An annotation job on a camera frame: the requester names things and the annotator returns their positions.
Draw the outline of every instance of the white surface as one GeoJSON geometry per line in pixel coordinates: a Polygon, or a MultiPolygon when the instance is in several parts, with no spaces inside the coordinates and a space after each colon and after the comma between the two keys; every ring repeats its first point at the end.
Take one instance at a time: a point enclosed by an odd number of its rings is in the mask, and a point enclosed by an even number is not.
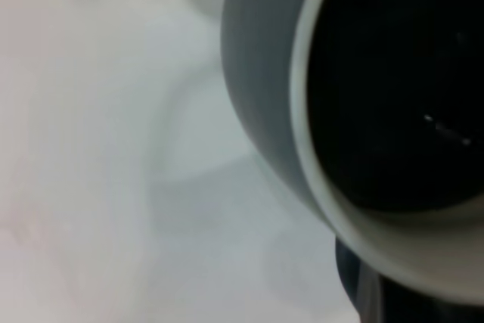
{"type": "Polygon", "coordinates": [[[222,0],[0,0],[0,321],[356,322],[255,156],[222,0]]]}

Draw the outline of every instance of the mug rim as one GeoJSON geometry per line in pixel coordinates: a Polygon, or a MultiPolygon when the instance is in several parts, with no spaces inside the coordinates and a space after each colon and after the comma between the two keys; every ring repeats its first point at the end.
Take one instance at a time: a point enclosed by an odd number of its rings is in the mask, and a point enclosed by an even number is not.
{"type": "Polygon", "coordinates": [[[409,263],[409,256],[381,248],[382,233],[375,218],[353,206],[325,177],[312,142],[307,108],[307,84],[312,37],[324,0],[304,0],[296,25],[290,59],[290,118],[296,152],[309,188],[329,227],[363,261],[402,285],[455,303],[481,304],[484,289],[470,289],[452,279],[432,278],[409,263]]]}

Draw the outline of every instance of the gray mug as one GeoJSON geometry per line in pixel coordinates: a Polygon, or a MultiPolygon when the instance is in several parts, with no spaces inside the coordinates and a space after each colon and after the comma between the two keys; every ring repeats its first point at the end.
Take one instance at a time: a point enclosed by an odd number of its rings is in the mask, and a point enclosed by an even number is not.
{"type": "Polygon", "coordinates": [[[483,304],[482,198],[442,211],[375,213],[350,203],[321,167],[307,76],[324,1],[225,0],[222,60],[240,121],[273,170],[369,266],[420,292],[483,304]]]}

